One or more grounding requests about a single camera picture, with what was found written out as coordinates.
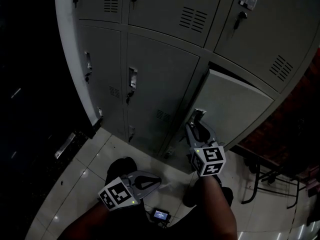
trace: locker vent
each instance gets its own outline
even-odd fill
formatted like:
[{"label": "locker vent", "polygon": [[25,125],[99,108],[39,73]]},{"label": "locker vent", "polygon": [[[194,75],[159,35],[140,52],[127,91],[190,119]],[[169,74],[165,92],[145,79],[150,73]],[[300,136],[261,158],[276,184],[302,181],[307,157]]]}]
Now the locker vent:
[{"label": "locker vent", "polygon": [[170,122],[170,117],[171,117],[171,115],[164,113],[163,111],[161,111],[159,109],[156,112],[156,118],[158,118],[162,121],[165,121],[166,123]]},{"label": "locker vent", "polygon": [[104,0],[104,11],[106,13],[117,13],[118,0]]},{"label": "locker vent", "polygon": [[109,86],[109,91],[110,91],[110,94],[118,99],[120,99],[120,92],[118,89],[116,88],[113,88],[112,86]]},{"label": "locker vent", "polygon": [[188,7],[183,7],[179,25],[202,33],[206,23],[207,14]]},{"label": "locker vent", "polygon": [[278,55],[269,71],[278,77],[282,82],[284,82],[293,69],[293,66],[291,66],[280,55]]}]

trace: display screen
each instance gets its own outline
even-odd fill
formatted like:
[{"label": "display screen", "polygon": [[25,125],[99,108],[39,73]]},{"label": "display screen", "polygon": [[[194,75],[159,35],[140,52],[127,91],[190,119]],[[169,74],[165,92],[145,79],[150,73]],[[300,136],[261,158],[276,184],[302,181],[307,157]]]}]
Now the display screen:
[{"label": "display screen", "polygon": [[162,211],[156,210],[153,216],[165,221],[167,219],[168,214]]}]

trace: locker door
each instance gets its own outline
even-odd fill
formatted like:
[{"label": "locker door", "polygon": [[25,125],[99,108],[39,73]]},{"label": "locker door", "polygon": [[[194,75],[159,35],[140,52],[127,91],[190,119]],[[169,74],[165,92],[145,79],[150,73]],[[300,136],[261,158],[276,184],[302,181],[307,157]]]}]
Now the locker door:
[{"label": "locker door", "polygon": [[122,0],[79,0],[75,10],[79,19],[120,23]]},{"label": "locker door", "polygon": [[102,126],[116,136],[125,138],[122,108],[120,36],[121,33],[99,27],[81,26],[83,61],[87,66],[83,75],[90,72],[89,94],[99,113]]},{"label": "locker door", "polygon": [[[257,0],[253,10],[234,0],[215,52],[278,92],[304,59],[320,22],[320,0]],[[240,12],[247,13],[239,28]]]},{"label": "locker door", "polygon": [[129,24],[203,46],[219,0],[137,0]]},{"label": "locker door", "polygon": [[128,35],[127,66],[137,70],[136,91],[128,104],[133,146],[150,155],[159,152],[198,59],[168,44]]}]

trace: floor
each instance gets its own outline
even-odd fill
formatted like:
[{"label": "floor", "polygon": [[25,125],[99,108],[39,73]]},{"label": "floor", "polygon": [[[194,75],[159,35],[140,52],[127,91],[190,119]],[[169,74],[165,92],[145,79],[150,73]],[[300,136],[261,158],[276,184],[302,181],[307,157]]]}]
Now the floor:
[{"label": "floor", "polygon": [[[127,156],[136,161],[139,170],[162,178],[161,186],[144,198],[146,210],[157,207],[169,211],[172,215],[169,226],[188,214],[191,208],[182,204],[182,197],[187,188],[197,181],[197,174],[188,175],[168,166],[100,128],[94,138],[83,145],[56,182],[25,239],[57,239],[70,223],[98,202],[98,192],[104,186],[110,164]],[[258,191],[251,203],[241,204],[253,192],[255,175],[250,174],[241,156],[228,151],[226,160],[219,178],[223,186],[233,191],[231,209],[237,222],[238,240],[313,239],[320,221],[306,227],[306,220],[315,198],[308,198],[303,190],[297,206],[287,209],[287,205],[294,203],[294,197]],[[294,185],[277,180],[271,186],[266,184],[263,187],[291,194],[296,191]]]}]

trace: locker handle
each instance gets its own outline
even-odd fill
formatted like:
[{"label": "locker handle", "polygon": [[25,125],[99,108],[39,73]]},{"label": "locker handle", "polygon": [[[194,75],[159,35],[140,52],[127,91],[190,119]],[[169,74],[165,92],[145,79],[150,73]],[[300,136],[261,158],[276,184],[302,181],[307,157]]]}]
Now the locker handle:
[{"label": "locker handle", "polygon": [[137,74],[137,69],[129,67],[129,86],[132,88],[133,91],[137,89]]},{"label": "locker handle", "polygon": [[85,54],[85,59],[86,59],[86,67],[87,67],[89,70],[92,70],[90,53],[85,51],[84,54]]}]

